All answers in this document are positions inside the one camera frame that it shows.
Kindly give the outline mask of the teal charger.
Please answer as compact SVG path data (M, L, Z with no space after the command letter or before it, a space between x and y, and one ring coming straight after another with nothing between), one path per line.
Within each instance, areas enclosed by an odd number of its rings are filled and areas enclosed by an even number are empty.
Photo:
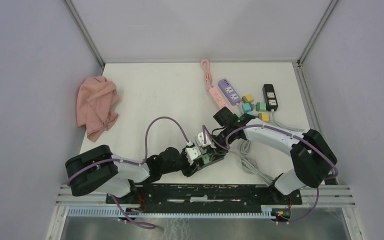
M250 115L250 116L254 116L254 117L255 117L255 114L254 114L252 111L250 111L250 112L246 112L246 113L244 113L244 114L247 114L247 115Z
M202 156L202 162L204 165L208 165L212 161L212 156L210 154L205 154Z

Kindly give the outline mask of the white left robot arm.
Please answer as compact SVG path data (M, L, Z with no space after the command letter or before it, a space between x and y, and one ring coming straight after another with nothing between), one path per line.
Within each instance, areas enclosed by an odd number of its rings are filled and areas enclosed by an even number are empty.
M67 186L74 197L92 192L107 193L129 204L136 200L136 184L149 184L165 174L182 172L193 175L208 162L196 146L182 152L168 147L158 155L152 155L144 163L118 156L108 145L100 145L66 161Z

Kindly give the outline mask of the purple power strip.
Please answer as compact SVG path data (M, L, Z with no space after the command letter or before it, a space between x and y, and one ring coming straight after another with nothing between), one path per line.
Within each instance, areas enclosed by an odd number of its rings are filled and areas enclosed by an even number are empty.
M236 106L241 102L240 95L226 78L218 81L218 87L232 106Z

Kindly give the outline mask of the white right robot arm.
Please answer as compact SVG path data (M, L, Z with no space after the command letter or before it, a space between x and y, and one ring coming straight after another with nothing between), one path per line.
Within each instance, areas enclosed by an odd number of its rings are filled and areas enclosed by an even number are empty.
M213 136L204 126L202 137L198 139L201 147L228 151L232 142L242 139L267 145L291 158L293 168L278 176L273 182L274 187L268 191L269 199L275 204L282 204L295 190L316 189L323 181L338 176L338 160L317 130L284 129L248 113L234 114L227 107L220 109L213 118L223 130Z

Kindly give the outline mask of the pink power strip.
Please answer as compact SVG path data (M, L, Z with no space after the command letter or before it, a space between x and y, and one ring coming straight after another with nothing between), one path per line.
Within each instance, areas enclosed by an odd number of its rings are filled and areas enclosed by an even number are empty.
M222 108L226 107L229 109L228 103L223 98L222 94L218 90L217 87L211 87L208 89L209 94L211 95L212 99L214 100L217 107L221 110Z

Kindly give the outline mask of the teal usb charger plug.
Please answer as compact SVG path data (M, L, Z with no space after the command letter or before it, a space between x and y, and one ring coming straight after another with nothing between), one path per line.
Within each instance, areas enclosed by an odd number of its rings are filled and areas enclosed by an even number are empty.
M241 109L244 113L252 112L254 110L254 105L250 102L243 103Z

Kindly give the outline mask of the black power strip white sockets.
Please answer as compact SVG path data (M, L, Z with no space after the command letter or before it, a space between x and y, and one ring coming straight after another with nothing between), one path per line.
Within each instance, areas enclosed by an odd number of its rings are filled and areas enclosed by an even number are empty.
M269 112L275 112L279 105L274 86L272 84L264 84L262 87L262 93L266 103L266 109Z

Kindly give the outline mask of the yellow usb charger plug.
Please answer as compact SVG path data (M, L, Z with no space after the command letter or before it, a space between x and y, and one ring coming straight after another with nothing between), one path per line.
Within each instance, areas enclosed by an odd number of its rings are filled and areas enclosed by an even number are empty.
M252 102L254 101L254 98L253 98L252 95L247 94L247 95L244 95L244 96L241 98L241 100L242 100L242 102L243 102L244 104L246 104L246 103L252 103Z

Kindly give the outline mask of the green charger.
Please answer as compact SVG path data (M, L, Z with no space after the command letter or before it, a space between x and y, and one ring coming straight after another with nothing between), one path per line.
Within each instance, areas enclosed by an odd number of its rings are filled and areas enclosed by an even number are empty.
M267 105L264 102L257 102L255 104L255 110L258 112L266 112L267 111Z

